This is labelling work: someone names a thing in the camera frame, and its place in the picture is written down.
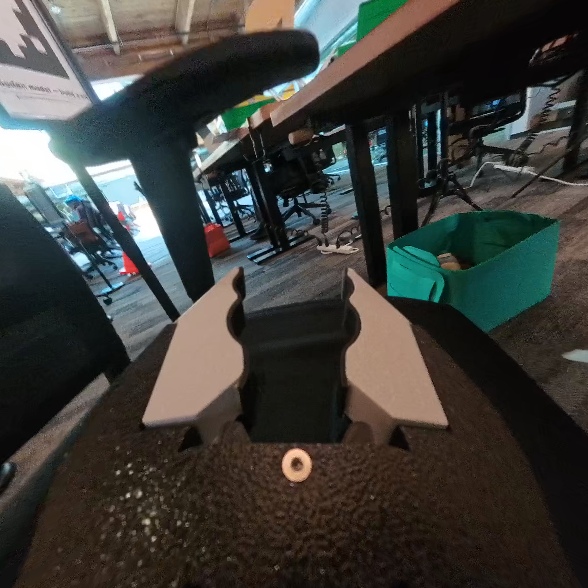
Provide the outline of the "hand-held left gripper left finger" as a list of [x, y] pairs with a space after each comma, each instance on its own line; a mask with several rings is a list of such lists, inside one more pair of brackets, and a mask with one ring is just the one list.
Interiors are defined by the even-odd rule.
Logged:
[[241, 414], [244, 298], [243, 268], [235, 267], [177, 320], [143, 413], [146, 429], [191, 426], [212, 443]]

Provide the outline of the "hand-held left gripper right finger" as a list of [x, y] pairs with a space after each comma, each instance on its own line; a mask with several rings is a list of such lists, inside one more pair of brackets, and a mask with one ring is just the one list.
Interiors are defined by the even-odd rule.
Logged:
[[399, 426], [447, 430], [448, 419], [409, 320], [353, 269], [343, 278], [356, 331], [343, 352], [345, 414], [387, 444]]

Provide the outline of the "dark cloth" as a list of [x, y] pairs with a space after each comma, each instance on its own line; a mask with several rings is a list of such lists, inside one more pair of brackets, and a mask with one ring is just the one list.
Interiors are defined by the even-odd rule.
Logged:
[[[497, 411], [527, 452], [587, 452], [587, 433], [462, 313], [444, 304], [387, 298], [428, 335]], [[250, 313], [241, 334], [250, 372], [241, 419], [255, 442], [339, 443], [344, 416], [343, 349], [359, 328], [341, 299]]]

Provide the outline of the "red container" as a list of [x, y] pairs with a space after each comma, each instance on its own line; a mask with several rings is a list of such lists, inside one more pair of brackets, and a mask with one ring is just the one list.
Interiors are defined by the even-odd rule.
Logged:
[[231, 249], [229, 239], [220, 224], [208, 223], [204, 225], [204, 234], [210, 258], [217, 257]]

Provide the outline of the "teal fabric bin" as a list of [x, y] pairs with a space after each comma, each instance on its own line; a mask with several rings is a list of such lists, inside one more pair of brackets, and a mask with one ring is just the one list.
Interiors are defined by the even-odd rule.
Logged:
[[[531, 213], [454, 214], [388, 245], [387, 293], [449, 305], [489, 332], [549, 296], [559, 236], [559, 220]], [[445, 253], [463, 269], [441, 269]]]

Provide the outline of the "orange black swivel chair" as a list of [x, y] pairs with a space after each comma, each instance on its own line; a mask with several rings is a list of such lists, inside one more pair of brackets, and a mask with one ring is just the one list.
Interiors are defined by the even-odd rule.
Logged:
[[118, 270], [118, 266], [113, 259], [103, 255], [105, 251], [108, 251], [107, 244], [90, 223], [88, 209], [84, 202], [76, 195], [71, 195], [65, 198], [65, 205], [72, 215], [72, 220], [66, 223], [65, 235], [72, 244], [75, 244], [76, 249], [86, 256], [91, 269], [97, 271], [107, 285], [98, 298], [102, 299], [105, 306], [110, 306], [113, 303], [112, 294], [119, 291], [123, 284], [110, 282], [100, 267], [110, 266]]

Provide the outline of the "black tripod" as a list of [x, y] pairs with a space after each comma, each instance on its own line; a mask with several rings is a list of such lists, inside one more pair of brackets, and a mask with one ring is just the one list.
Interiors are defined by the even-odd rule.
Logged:
[[440, 201], [449, 196], [457, 196], [475, 211], [483, 210], [466, 193], [465, 188], [457, 179], [456, 173], [450, 167], [449, 160], [442, 158], [437, 167], [429, 170], [423, 178], [417, 181], [420, 192], [431, 195], [429, 208], [420, 224], [421, 228], [430, 223]]

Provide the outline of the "green plastic bin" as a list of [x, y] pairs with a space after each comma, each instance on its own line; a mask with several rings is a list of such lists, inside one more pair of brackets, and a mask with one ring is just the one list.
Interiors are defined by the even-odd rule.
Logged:
[[407, 1], [365, 1], [359, 5], [356, 40], [359, 41]]
[[247, 119], [257, 112], [262, 106], [273, 104], [275, 102], [276, 100], [274, 98], [263, 96], [261, 100], [246, 100], [241, 104], [228, 109], [223, 114], [221, 114], [226, 131], [228, 132], [240, 128], [247, 121]]

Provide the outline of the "black office chair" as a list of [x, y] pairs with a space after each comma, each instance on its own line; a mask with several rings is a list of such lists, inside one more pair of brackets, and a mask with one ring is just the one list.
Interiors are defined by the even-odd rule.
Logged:
[[[56, 149], [85, 166], [171, 148], [235, 103], [318, 64], [306, 31], [226, 38], [157, 68], [50, 127]], [[1, 464], [79, 392], [129, 365], [81, 270], [1, 185]]]

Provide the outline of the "printed marker tag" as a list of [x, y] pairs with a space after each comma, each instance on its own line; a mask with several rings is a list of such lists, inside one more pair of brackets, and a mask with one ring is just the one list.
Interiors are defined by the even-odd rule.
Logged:
[[1, 126], [43, 129], [98, 104], [42, 1], [1, 1]]

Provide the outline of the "black desk leg frame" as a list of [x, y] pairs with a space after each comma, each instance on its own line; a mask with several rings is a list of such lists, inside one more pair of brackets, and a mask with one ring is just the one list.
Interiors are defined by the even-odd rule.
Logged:
[[[419, 169], [416, 120], [412, 110], [400, 109], [384, 117], [387, 134], [387, 184], [393, 237], [417, 229]], [[375, 172], [371, 162], [366, 122], [345, 127], [350, 178], [364, 246], [367, 280], [378, 289], [386, 284], [386, 251], [383, 241]]]

